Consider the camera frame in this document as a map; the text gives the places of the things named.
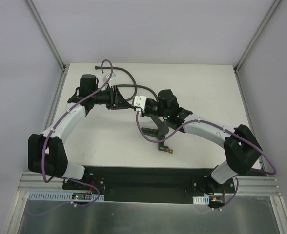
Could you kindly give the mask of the dark grey faucet valve fitting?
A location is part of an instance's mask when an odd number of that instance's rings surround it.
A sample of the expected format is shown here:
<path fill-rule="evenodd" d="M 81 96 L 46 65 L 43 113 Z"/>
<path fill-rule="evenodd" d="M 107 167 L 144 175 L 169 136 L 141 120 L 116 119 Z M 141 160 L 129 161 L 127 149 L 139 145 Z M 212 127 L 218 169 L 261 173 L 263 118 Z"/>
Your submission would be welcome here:
<path fill-rule="evenodd" d="M 156 124 L 157 128 L 156 129 L 151 129 L 151 128 L 145 128 L 142 127 L 141 130 L 142 132 L 149 136 L 149 137 L 154 137 L 157 140 L 162 140 L 165 139 L 166 135 L 169 132 L 169 127 L 166 122 L 161 121 L 157 116 L 149 116 L 153 122 Z M 166 146 L 163 142 L 158 143 L 158 150 L 163 151 L 163 152 L 168 152 L 170 154 L 173 153 L 173 150 L 170 149 L 168 146 Z"/>

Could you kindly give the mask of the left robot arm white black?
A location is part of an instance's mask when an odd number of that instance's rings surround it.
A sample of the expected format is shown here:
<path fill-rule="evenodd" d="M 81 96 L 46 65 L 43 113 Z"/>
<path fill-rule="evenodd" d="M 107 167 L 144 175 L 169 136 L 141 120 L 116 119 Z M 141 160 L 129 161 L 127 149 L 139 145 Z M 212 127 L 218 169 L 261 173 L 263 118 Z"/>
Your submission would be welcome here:
<path fill-rule="evenodd" d="M 68 100 L 61 116 L 41 134 L 32 134 L 28 140 L 28 169 L 43 176 L 71 178 L 79 189 L 87 189 L 90 177 L 85 167 L 68 160 L 64 143 L 71 132 L 95 105 L 109 110 L 130 109 L 132 106 L 121 95 L 116 85 L 107 82 L 98 86 L 95 75 L 84 74 L 74 95 Z"/>

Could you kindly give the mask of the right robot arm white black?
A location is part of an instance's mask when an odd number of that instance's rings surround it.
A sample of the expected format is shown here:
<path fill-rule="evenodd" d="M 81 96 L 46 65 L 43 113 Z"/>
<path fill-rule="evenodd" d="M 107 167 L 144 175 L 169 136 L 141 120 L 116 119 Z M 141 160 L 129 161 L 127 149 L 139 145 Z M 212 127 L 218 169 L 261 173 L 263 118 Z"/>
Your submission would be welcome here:
<path fill-rule="evenodd" d="M 136 96 L 133 104 L 139 116 L 163 118 L 174 132 L 202 137 L 224 149 L 225 161 L 198 182 L 198 188 L 205 193 L 216 193 L 227 180 L 237 175 L 246 175 L 261 156 L 261 147 L 247 126 L 241 124 L 231 127 L 203 119 L 180 107 L 170 89 L 161 90 L 157 100 Z"/>

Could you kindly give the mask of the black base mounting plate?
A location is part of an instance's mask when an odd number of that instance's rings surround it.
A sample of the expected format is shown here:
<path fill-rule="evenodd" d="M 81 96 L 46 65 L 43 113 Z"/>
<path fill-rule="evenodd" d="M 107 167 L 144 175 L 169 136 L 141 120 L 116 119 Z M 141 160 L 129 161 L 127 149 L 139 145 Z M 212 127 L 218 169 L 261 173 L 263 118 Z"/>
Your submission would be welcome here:
<path fill-rule="evenodd" d="M 87 166 L 81 183 L 63 183 L 64 190 L 101 194 L 105 201 L 191 204 L 192 199 L 206 192 L 232 194 L 233 179 L 224 184 L 206 185 L 209 169 L 197 168 L 141 168 Z"/>

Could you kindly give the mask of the right aluminium frame post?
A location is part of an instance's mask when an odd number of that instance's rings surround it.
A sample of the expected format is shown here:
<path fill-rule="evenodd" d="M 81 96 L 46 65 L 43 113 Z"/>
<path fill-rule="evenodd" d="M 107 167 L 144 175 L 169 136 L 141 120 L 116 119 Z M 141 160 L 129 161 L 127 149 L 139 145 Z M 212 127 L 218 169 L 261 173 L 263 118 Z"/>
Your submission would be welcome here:
<path fill-rule="evenodd" d="M 273 0 L 272 3 L 270 4 L 268 10 L 266 11 L 264 17 L 260 21 L 258 27 L 256 28 L 255 32 L 253 33 L 251 39 L 249 40 L 245 50 L 243 51 L 240 59 L 234 66 L 234 73 L 238 73 L 247 60 L 249 54 L 251 53 L 252 49 L 255 47 L 257 44 L 258 40 L 260 39 L 261 35 L 265 31 L 267 25 L 275 15 L 276 11 L 280 7 L 280 5 L 283 3 L 283 0 Z"/>

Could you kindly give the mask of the aluminium frame post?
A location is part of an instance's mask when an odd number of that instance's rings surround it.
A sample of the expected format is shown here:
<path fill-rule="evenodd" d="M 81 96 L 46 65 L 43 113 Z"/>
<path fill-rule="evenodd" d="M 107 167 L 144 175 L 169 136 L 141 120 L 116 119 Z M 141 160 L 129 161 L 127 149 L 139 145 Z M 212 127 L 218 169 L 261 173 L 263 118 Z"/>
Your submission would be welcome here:
<path fill-rule="evenodd" d="M 28 8 L 35 24 L 37 25 L 46 45 L 48 46 L 48 49 L 50 50 L 54 60 L 56 61 L 57 65 L 60 67 L 62 71 L 66 69 L 66 64 L 63 62 L 63 59 L 61 58 L 45 24 L 42 20 L 40 13 L 38 9 L 36 8 L 34 2 L 32 0 L 24 0 L 24 3 L 26 7 Z"/>
<path fill-rule="evenodd" d="M 251 53 L 252 49 L 255 47 L 257 44 L 258 40 L 260 39 L 261 35 L 265 31 L 267 25 L 275 15 L 276 11 L 280 7 L 280 5 L 283 3 L 283 0 L 273 0 L 272 3 L 270 4 L 268 10 L 266 11 L 264 17 L 260 21 L 258 27 L 256 28 L 255 32 L 253 33 L 251 39 L 249 40 L 245 50 L 243 51 L 240 59 L 234 66 L 234 73 L 238 73 L 247 60 L 249 54 Z"/>

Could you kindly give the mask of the left aluminium frame post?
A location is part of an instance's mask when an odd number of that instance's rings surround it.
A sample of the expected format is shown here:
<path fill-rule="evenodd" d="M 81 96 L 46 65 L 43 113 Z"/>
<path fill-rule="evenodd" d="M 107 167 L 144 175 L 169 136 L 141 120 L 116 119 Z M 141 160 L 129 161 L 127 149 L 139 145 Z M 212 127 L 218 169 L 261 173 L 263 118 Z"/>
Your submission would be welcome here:
<path fill-rule="evenodd" d="M 38 9 L 36 8 L 34 2 L 32 0 L 24 0 L 24 3 L 26 7 L 28 8 L 35 24 L 37 25 L 46 45 L 48 46 L 48 49 L 50 50 L 54 60 L 56 61 L 57 65 L 60 67 L 62 71 L 66 69 L 66 64 L 63 62 L 63 59 L 61 58 L 45 24 L 42 20 L 40 13 Z"/>

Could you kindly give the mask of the front aluminium rail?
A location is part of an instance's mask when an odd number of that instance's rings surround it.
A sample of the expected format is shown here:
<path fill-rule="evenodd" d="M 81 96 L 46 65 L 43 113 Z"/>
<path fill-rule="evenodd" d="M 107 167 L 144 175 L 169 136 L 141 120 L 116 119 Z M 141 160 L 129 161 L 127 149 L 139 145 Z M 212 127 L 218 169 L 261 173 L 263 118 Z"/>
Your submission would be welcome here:
<path fill-rule="evenodd" d="M 239 196 L 277 196 L 281 197 L 282 190 L 275 177 L 260 176 L 238 176 Z M 42 176 L 33 172 L 22 173 L 18 190 L 19 191 L 52 191 L 60 192 L 62 190 L 63 180 L 53 179 L 49 183 L 44 183 Z"/>

